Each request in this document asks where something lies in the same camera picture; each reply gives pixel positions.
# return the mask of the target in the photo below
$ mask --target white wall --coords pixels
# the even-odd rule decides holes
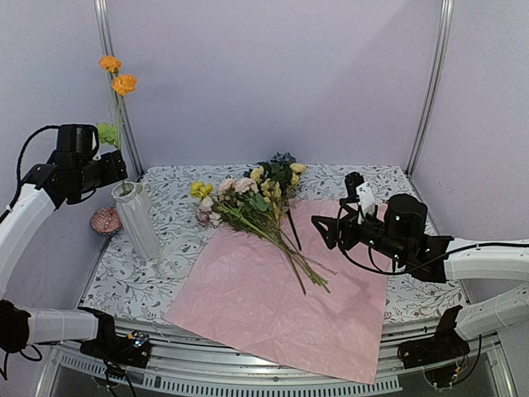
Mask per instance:
[[[441,232],[529,236],[529,2],[455,2],[450,43],[415,182]],[[513,287],[466,283],[477,300]],[[529,390],[529,323],[500,332],[520,395]]]
[[[105,76],[93,2],[3,1],[0,12],[0,207],[15,190],[24,140],[46,124],[94,123],[108,118]],[[55,134],[45,132],[27,151],[24,170],[46,162]],[[35,235],[15,269],[6,299],[37,308],[71,309],[86,285],[102,244],[88,225],[110,204],[108,189],[87,203],[64,206]],[[40,366],[11,356],[0,395],[32,395]]]
[[[109,2],[147,166],[404,165],[441,1]]]

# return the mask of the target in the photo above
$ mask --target floral pattern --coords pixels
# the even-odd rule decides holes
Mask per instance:
[[[145,261],[132,249],[124,232],[107,248],[82,305],[118,318],[167,324],[169,306],[188,277],[193,263],[215,233],[195,218],[198,201],[189,194],[194,180],[218,186],[223,179],[240,177],[250,165],[155,167],[143,183],[152,201],[150,214],[163,247],[164,259]],[[346,196],[344,178],[360,172],[377,199],[394,194],[415,195],[402,170],[390,166],[309,165],[298,190],[301,199],[339,199]],[[433,234],[431,224],[427,232]],[[388,277],[384,323],[437,318],[465,301],[458,282],[424,283],[409,275]]]

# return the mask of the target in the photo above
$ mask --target vertical metal rail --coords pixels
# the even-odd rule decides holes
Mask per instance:
[[[437,89],[441,81],[441,71],[445,63],[446,47],[450,34],[450,24],[452,22],[453,0],[442,0],[441,19],[439,21],[439,31],[437,35],[436,54],[431,68],[430,83],[428,84],[427,97],[422,107],[421,121],[415,135],[412,152],[410,153],[406,170],[406,175],[411,179],[417,168],[417,163],[421,155],[424,140],[427,135],[428,124],[430,123],[431,111],[436,101]]]
[[[110,21],[108,19],[107,0],[95,0],[96,19],[98,21],[99,40],[101,41],[102,52],[104,55],[114,56],[114,47],[112,46],[112,37],[110,34]],[[112,83],[112,77],[108,74],[108,82]],[[117,105],[117,93],[112,90],[112,101]],[[123,99],[123,137],[125,138],[125,146],[131,157],[132,168],[136,173],[136,177],[141,177],[145,171],[141,163],[140,152],[136,144],[136,139],[132,132],[131,119],[126,110],[125,99]]]

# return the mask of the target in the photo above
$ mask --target white vase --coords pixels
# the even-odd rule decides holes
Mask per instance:
[[[126,182],[125,186],[129,192],[125,195],[123,184],[112,190],[117,214],[136,252],[144,259],[152,259],[160,253],[160,241],[149,215],[152,204],[142,184]]]

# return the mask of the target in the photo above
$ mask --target pink wrapping paper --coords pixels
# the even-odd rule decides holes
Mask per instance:
[[[303,254],[337,272],[311,264],[329,280],[330,294],[302,275],[304,296],[280,250],[224,227],[204,248],[165,319],[283,366],[373,384],[386,277],[353,266],[337,248],[326,248],[311,216],[335,217],[337,209],[336,202],[307,200],[293,208]],[[290,231],[287,220],[284,230]],[[350,255],[369,263],[363,245]],[[374,252],[374,260],[388,269],[387,258]]]

